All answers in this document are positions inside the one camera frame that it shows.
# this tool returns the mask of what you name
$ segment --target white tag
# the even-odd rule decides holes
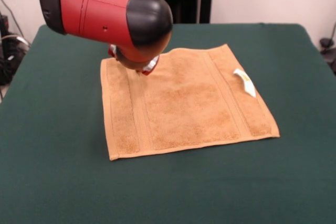
[[[253,97],[257,97],[256,89],[255,89],[250,77],[247,75],[247,73],[245,73],[244,71],[242,71],[240,69],[236,69],[233,72],[233,74],[237,74],[238,76],[241,77],[241,79],[244,82],[245,92],[247,92],[248,94],[250,94]]]

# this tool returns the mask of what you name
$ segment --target towel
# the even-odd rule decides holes
[[[102,60],[110,160],[279,137],[262,97],[245,92],[235,69],[244,71],[227,44],[173,49],[149,76]]]

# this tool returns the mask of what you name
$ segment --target table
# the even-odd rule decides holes
[[[297,24],[175,25],[166,51],[224,43],[281,138],[111,162],[107,45],[42,26],[0,104],[1,222],[334,223],[332,71]]]

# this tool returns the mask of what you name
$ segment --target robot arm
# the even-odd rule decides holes
[[[53,31],[113,44],[121,64],[146,74],[172,34],[165,0],[40,0],[40,6]]]

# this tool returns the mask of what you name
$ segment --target black cable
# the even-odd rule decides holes
[[[15,16],[14,16],[12,10],[8,7],[8,5],[5,3],[4,0],[1,0],[1,2],[4,4],[4,6],[5,6],[5,7],[9,10],[9,12],[11,13],[11,16],[12,16],[12,18],[13,18],[13,20],[14,20],[16,26],[17,26],[17,28],[19,29],[19,31],[20,31],[20,33],[21,33],[21,36],[22,36],[22,37],[25,37],[25,36],[23,35],[23,32],[22,32],[22,30],[21,30],[21,28],[20,28],[18,22],[16,21],[16,18],[15,18]]]
[[[336,22],[335,22],[334,29],[333,29],[333,31],[332,31],[332,34],[331,34],[331,37],[330,37],[330,40],[329,40],[328,48],[331,47],[332,38],[333,38],[334,35],[335,35],[335,30],[336,30]]]

